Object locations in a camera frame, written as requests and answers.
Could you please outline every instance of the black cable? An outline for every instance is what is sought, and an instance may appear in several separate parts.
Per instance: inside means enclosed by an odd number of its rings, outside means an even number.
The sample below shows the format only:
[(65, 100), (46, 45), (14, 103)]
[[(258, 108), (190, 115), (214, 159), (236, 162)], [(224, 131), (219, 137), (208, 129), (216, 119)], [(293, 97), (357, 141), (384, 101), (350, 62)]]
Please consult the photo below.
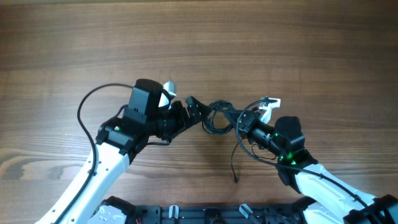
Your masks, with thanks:
[(359, 195), (356, 195), (354, 193), (352, 193), (350, 190), (348, 190), (346, 187), (342, 186), (341, 184), (339, 184), (338, 182), (336, 182), (335, 180), (323, 175), (323, 174), (319, 174), (317, 172), (313, 172), (310, 170), (306, 170), (306, 169), (300, 169), (300, 168), (296, 168), (296, 167), (291, 167), (291, 166), (285, 166), (285, 165), (280, 165), (280, 164), (276, 164), (273, 162), (269, 162), (269, 161), (265, 161), (263, 159), (260, 159), (258, 157), (256, 157), (255, 155), (251, 154), (243, 145), (242, 140), (239, 137), (239, 123), (241, 122), (241, 119), (243, 117), (243, 114), (251, 107), (253, 107), (254, 105), (258, 104), (258, 103), (262, 103), (262, 102), (266, 102), (268, 99), (264, 99), (264, 100), (258, 100), (255, 101), (253, 103), (251, 103), (249, 106), (245, 107), (245, 109), (242, 110), (242, 113), (239, 115), (238, 119), (236, 120), (236, 139), (238, 140), (238, 144), (241, 146), (241, 148), (243, 149), (244, 152), (246, 152), (247, 155), (249, 155), (251, 158), (265, 163), (265, 164), (269, 164), (275, 167), (281, 167), (281, 168), (285, 168), (285, 169), (290, 169), (290, 170), (297, 170), (300, 172), (306, 172), (312, 175), (315, 175), (317, 177), (321, 177), (322, 179), (325, 179), (329, 182), (331, 182), (332, 184), (335, 184), (337, 187), (339, 187), (341, 190), (344, 190), (349, 196), (353, 197), (354, 200), (358, 201), (368, 212), (369, 214), (372, 216), (372, 218), (377, 222), (377, 223), (381, 223), (380, 219), (378, 219), (378, 217), (370, 210), (370, 208), (368, 207), (368, 205), (359, 197)]
[(232, 154), (231, 154), (231, 169), (232, 169), (232, 172), (234, 173), (235, 183), (238, 183), (238, 178), (236, 177), (236, 174), (235, 174), (233, 162), (234, 162), (234, 153), (235, 153), (235, 150), (238, 147), (238, 145), (239, 145), (239, 143), (236, 143), (235, 148), (232, 150)]
[(275, 155), (274, 158), (268, 158), (268, 157), (257, 156), (256, 153), (254, 153), (253, 146), (258, 146), (258, 144), (252, 144), (252, 145), (251, 145), (251, 152), (252, 152), (253, 155), (256, 156), (257, 158), (269, 159), (269, 160), (275, 160), (275, 159), (276, 159), (276, 155)]
[(83, 103), (86, 101), (86, 99), (93, 94), (95, 91), (108, 87), (108, 86), (123, 86), (123, 87), (127, 87), (127, 88), (132, 88), (131, 85), (126, 85), (126, 84), (120, 84), (120, 83), (109, 83), (109, 84), (105, 84), (105, 85), (101, 85), (93, 90), (91, 90), (89, 93), (86, 94), (86, 96), (81, 100), (79, 107), (77, 109), (77, 120), (81, 126), (81, 128), (83, 129), (83, 131), (86, 133), (88, 140), (90, 141), (91, 144), (91, 149), (93, 150), (93, 163), (91, 166), (91, 169), (88, 173), (88, 177), (86, 178), (85, 182), (83, 183), (83, 185), (80, 187), (80, 190), (77, 192), (77, 194), (72, 198), (72, 200), (70, 201), (70, 203), (67, 205), (67, 207), (64, 209), (64, 211), (61, 213), (61, 215), (57, 218), (57, 220), (54, 222), (54, 224), (59, 224), (62, 219), (64, 218), (64, 216), (68, 213), (69, 209), (73, 206), (73, 204), (77, 201), (77, 199), (79, 198), (79, 196), (81, 195), (81, 193), (83, 193), (84, 189), (86, 188), (86, 186), (88, 185), (88, 183), (90, 182), (91, 177), (94, 174), (94, 170), (96, 167), (96, 162), (97, 161), (97, 152), (96, 152), (96, 148), (95, 148), (95, 143), (93, 138), (91, 137), (90, 133), (88, 132), (88, 130), (86, 129), (85, 125), (83, 124), (83, 122), (81, 121), (80, 118), (80, 111), (81, 111), (81, 107), (83, 106)]
[(168, 146), (170, 145), (170, 142), (148, 142), (147, 146)]
[(111, 119), (117, 118), (120, 115), (120, 113), (122, 113), (122, 110), (126, 109), (128, 106), (129, 105), (123, 105), (122, 107), (120, 107), (119, 111)]
[(216, 128), (214, 125), (214, 118), (218, 112), (226, 112), (235, 110), (232, 103), (225, 100), (217, 100), (209, 104), (210, 113), (201, 123), (203, 130), (205, 130), (208, 134), (226, 134), (233, 129), (233, 125), (230, 123), (229, 125), (223, 128)]

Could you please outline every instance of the wire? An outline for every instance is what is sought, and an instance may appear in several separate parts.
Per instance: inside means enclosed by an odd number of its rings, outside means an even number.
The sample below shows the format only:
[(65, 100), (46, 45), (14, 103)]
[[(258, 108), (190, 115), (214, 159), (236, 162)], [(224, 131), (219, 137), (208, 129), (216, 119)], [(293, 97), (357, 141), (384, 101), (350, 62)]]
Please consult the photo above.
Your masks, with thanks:
[(208, 134), (226, 134), (230, 132), (233, 129), (233, 125), (231, 123), (223, 128), (216, 128), (214, 125), (214, 118), (218, 112), (235, 110), (232, 103), (225, 100), (217, 100), (210, 103), (208, 107), (210, 109), (210, 113), (201, 123), (203, 130)]
[(354, 193), (352, 193), (350, 190), (348, 190), (346, 187), (344, 187), (343, 185), (339, 184), (338, 182), (336, 182), (335, 180), (323, 175), (323, 174), (319, 174), (317, 172), (313, 172), (310, 170), (306, 170), (306, 169), (300, 169), (300, 168), (296, 168), (296, 167), (291, 167), (291, 166), (285, 166), (285, 165), (281, 165), (281, 164), (277, 164), (277, 163), (273, 163), (273, 162), (269, 162), (269, 161), (265, 161), (263, 159), (258, 158), (257, 156), (255, 156), (254, 154), (251, 154), (243, 145), (241, 138), (239, 137), (239, 123), (241, 122), (241, 119), (243, 117), (243, 114), (251, 107), (253, 107), (254, 105), (258, 104), (258, 103), (262, 103), (267, 101), (267, 99), (264, 100), (258, 100), (255, 101), (253, 103), (251, 103), (249, 106), (245, 107), (245, 109), (242, 110), (241, 114), (239, 115), (238, 119), (236, 120), (236, 139), (238, 140), (238, 144), (241, 146), (241, 148), (243, 149), (244, 152), (246, 152), (247, 155), (249, 155), (251, 158), (265, 163), (265, 164), (269, 164), (275, 167), (280, 167), (280, 168), (285, 168), (285, 169), (290, 169), (290, 170), (297, 170), (300, 172), (306, 172), (312, 175), (315, 175), (317, 177), (321, 177), (322, 179), (325, 179), (329, 182), (331, 182), (332, 184), (335, 184), (337, 187), (339, 187), (341, 190), (344, 190), (349, 196), (353, 197), (355, 201), (358, 201), (368, 212), (369, 214), (372, 216), (372, 218), (377, 222), (377, 223), (381, 223), (380, 219), (378, 219), (378, 217), (370, 210), (370, 208), (368, 207), (368, 205), (359, 197), (359, 195), (356, 195)]
[[(251, 145), (251, 152), (253, 153), (254, 156), (257, 156), (256, 153), (254, 153), (253, 146), (258, 146), (258, 144), (252, 144)], [(276, 159), (276, 155), (275, 155), (274, 158), (268, 158), (268, 157), (262, 157), (262, 156), (257, 156), (257, 158), (275, 160)]]
[(234, 153), (235, 153), (235, 150), (238, 147), (238, 145), (239, 145), (239, 143), (236, 143), (234, 149), (232, 150), (232, 154), (231, 154), (231, 169), (232, 169), (232, 172), (234, 173), (234, 181), (235, 181), (235, 183), (238, 183), (238, 178), (236, 177), (236, 174), (235, 174), (233, 162), (234, 162)]
[(120, 115), (120, 113), (122, 113), (122, 110), (126, 109), (128, 106), (129, 105), (123, 105), (122, 107), (120, 107), (119, 111), (111, 119), (117, 118)]
[[(94, 170), (96, 167), (96, 162), (97, 161), (97, 152), (96, 152), (96, 148), (95, 148), (95, 143), (93, 138), (91, 137), (90, 133), (88, 132), (88, 130), (86, 129), (85, 125), (83, 124), (83, 122), (81, 121), (80, 118), (80, 111), (81, 111), (81, 107), (83, 106), (83, 103), (86, 101), (86, 99), (93, 94), (95, 91), (108, 87), (108, 86), (123, 86), (126, 88), (132, 88), (131, 85), (126, 85), (126, 84), (121, 84), (121, 83), (109, 83), (109, 84), (105, 84), (105, 85), (101, 85), (93, 90), (91, 90), (90, 92), (88, 92), (85, 97), (83, 97), (83, 99), (81, 100), (79, 107), (77, 109), (77, 120), (81, 126), (81, 128), (83, 129), (83, 131), (86, 133), (88, 140), (90, 141), (91, 144), (91, 149), (93, 150), (93, 163), (91, 166), (91, 169), (88, 173), (88, 177), (86, 178), (85, 182), (83, 183), (83, 185), (80, 187), (80, 190), (77, 192), (77, 194), (72, 198), (72, 200), (70, 201), (70, 203), (67, 205), (67, 207), (64, 209), (64, 211), (61, 213), (61, 215), (57, 218), (57, 220), (54, 222), (54, 224), (59, 224), (62, 219), (64, 218), (64, 216), (68, 213), (69, 209), (73, 206), (73, 204), (77, 201), (77, 199), (79, 198), (79, 196), (81, 195), (81, 193), (83, 193), (84, 189), (87, 187), (88, 183), (90, 182), (90, 179), (92, 178), (92, 176), (94, 175)], [(119, 110), (118, 114), (116, 115), (119, 116), (120, 112), (122, 111), (122, 109), (124, 108), (124, 106), (122, 106), (122, 108)]]
[(168, 146), (170, 145), (170, 142), (148, 142), (147, 146)]

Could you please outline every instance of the table surface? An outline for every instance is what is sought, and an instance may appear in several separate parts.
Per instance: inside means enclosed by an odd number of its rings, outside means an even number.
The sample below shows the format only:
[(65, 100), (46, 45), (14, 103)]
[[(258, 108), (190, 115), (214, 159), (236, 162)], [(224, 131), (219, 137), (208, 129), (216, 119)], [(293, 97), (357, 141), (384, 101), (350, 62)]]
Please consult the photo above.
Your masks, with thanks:
[[(306, 147), (334, 175), (398, 196), (398, 2), (135, 2), (0, 7), (0, 223), (32, 223), (90, 152), (80, 100), (110, 82), (177, 83), (178, 99), (243, 108), (282, 99), (270, 124), (298, 116)], [(95, 93), (83, 122), (95, 137), (130, 91)], [(294, 202), (273, 167), (233, 133), (200, 125), (145, 148), (107, 196), (136, 205)]]

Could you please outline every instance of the white plastic part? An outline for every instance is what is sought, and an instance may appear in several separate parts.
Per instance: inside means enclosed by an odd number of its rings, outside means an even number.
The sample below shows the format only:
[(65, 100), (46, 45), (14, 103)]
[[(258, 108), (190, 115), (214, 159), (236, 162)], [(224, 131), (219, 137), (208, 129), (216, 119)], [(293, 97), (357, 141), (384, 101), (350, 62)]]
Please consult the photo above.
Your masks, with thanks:
[(263, 122), (264, 124), (267, 124), (269, 120), (271, 119), (271, 113), (273, 108), (280, 108), (280, 99), (278, 98), (269, 98), (270, 100), (276, 100), (275, 103), (261, 103), (259, 109), (264, 111), (264, 114), (261, 116), (260, 121)]
[[(163, 89), (166, 90), (171, 98), (175, 98), (177, 96), (177, 85), (172, 82), (168, 81), (163, 85)], [(162, 93), (159, 101), (159, 107), (166, 106), (169, 103), (169, 99)]]
[[(321, 164), (312, 164), (304, 169), (323, 174), (324, 176), (335, 180), (352, 193), (358, 195), (367, 205), (374, 203), (373, 199), (375, 196), (361, 192), (344, 183), (340, 179), (337, 179), (335, 176), (331, 175)], [(352, 209), (362, 210), (364, 208), (344, 190), (325, 179), (321, 179), (320, 177), (306, 172), (299, 172), (295, 175), (295, 178), (298, 189), (301, 191), (301, 193), (315, 199), (317, 202), (322, 204), (323, 207), (332, 212), (341, 220), (343, 220), (343, 217), (348, 215), (349, 211)]]
[(253, 213), (253, 211), (251, 210), (251, 208), (246, 205), (245, 203), (241, 204), (241, 206), (239, 206), (239, 211), (241, 212), (241, 214), (245, 217), (245, 218), (249, 218), (250, 214)]
[(170, 208), (169, 208), (169, 218), (178, 219), (179, 214), (180, 214), (180, 207), (178, 207), (178, 205), (170, 206)]
[(88, 220), (87, 224), (124, 224), (127, 216), (120, 209), (110, 205), (102, 205), (98, 212)]
[(308, 224), (343, 224), (342, 218), (338, 218), (319, 202), (309, 205), (308, 208), (303, 211), (303, 214)]
[[(96, 175), (91, 178), (83, 193), (60, 223), (87, 223), (109, 188), (130, 165), (128, 155), (121, 155), (118, 148), (106, 143), (97, 144), (96, 147), (98, 150)], [(85, 182), (92, 162), (93, 152), (90, 153), (87, 161), (58, 202), (36, 224), (49, 224), (56, 221)]]

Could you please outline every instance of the wood grain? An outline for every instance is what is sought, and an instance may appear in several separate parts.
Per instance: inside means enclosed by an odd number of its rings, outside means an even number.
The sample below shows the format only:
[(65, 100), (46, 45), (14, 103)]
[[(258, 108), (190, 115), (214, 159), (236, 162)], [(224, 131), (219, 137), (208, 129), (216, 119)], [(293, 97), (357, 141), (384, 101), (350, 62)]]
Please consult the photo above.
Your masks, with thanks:
[[(135, 2), (0, 7), (0, 223), (32, 223), (61, 196), (90, 145), (76, 120), (85, 93), (109, 82), (173, 80), (193, 95), (242, 108), (282, 98), (306, 145), (360, 190), (398, 196), (398, 2)], [(93, 95), (99, 125), (129, 98)], [(262, 204), (300, 198), (233, 134), (200, 126), (148, 147), (109, 195), (136, 205)]]

